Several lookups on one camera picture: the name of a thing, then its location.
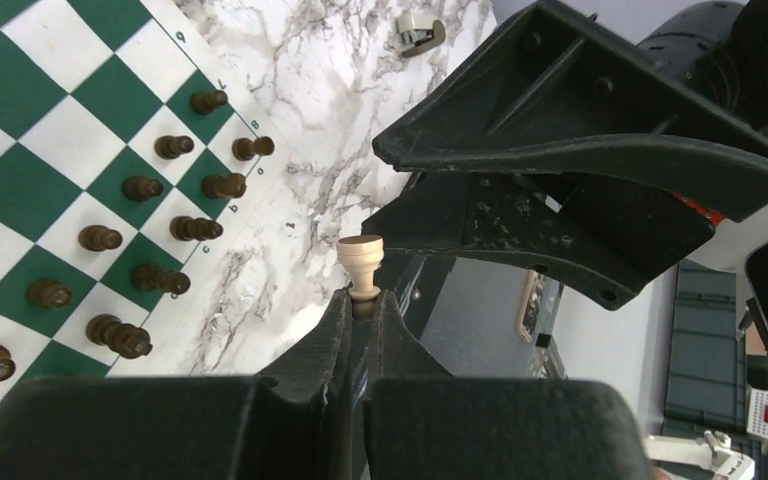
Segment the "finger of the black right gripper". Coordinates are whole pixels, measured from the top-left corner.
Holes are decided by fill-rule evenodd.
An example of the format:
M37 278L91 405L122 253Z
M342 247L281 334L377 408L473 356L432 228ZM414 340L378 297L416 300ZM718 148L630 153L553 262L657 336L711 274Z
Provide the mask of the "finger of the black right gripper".
M456 256L532 269L617 310L713 237L672 194L590 178L554 211L522 179L433 173L362 224L389 253Z

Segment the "light wooden chess piece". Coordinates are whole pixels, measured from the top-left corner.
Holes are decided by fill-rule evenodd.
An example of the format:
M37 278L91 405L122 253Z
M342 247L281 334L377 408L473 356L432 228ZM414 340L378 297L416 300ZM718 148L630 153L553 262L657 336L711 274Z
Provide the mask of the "light wooden chess piece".
M336 252L338 263L350 276L352 300L374 300L381 291L374 284L374 274L384 258L383 238L378 235L344 237L337 242Z

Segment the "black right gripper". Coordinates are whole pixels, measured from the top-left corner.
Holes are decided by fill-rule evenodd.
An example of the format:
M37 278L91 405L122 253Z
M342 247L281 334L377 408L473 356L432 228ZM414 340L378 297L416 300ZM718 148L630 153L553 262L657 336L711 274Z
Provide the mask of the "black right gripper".
M768 1L701 1L638 44L538 1L372 146L399 171L615 178L740 222L768 205L767 128Z

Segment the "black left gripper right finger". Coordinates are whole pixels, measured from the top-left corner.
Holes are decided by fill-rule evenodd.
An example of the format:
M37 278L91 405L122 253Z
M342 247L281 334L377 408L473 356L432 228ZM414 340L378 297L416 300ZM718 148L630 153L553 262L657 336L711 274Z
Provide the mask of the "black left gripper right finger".
M372 317L365 406L375 479L649 479L635 418L611 386L455 377L406 329L395 295Z

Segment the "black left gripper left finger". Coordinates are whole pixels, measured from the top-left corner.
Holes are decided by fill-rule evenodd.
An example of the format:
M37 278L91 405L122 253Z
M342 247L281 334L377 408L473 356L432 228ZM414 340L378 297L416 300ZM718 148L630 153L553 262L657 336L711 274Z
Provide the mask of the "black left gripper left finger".
M0 479L348 479L351 302L254 376L60 377L0 407Z

